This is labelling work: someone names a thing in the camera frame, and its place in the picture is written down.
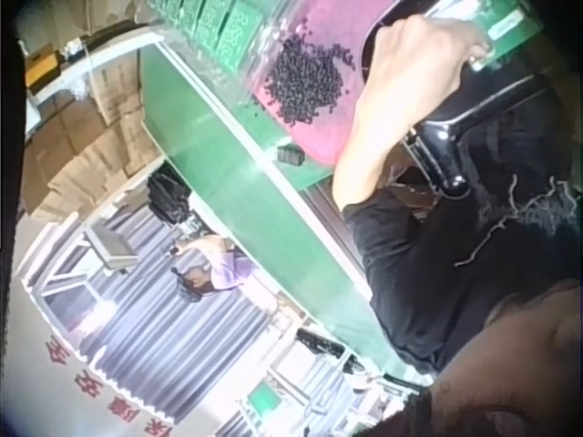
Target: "green conveyor belt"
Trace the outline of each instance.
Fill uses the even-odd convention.
[[[384,341],[368,303],[341,266],[155,46],[142,49],[141,81],[148,129],[242,246],[334,336],[393,374],[403,373],[404,365]],[[260,146],[283,136],[261,110],[257,117],[252,107],[233,112]],[[318,171],[329,172],[315,170],[308,172],[311,178]]]

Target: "person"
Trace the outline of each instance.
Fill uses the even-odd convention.
[[[581,291],[501,311],[401,412],[360,437],[581,435]]]
[[[440,199],[422,226],[389,188],[376,189],[393,146],[460,87],[465,62],[489,49],[469,22],[412,15],[382,28],[334,170],[333,198],[363,257],[371,306],[398,355],[421,373],[442,371],[500,309],[581,275],[577,205],[562,161],[549,155],[563,128],[553,97],[513,114],[505,162],[476,164],[495,208],[472,188]]]
[[[216,291],[234,290],[247,281],[256,270],[255,264],[230,239],[217,234],[207,234],[196,239],[179,241],[175,255],[199,250],[210,264],[210,269],[200,266],[185,272],[173,272],[179,277],[179,295],[189,302],[199,301]]]

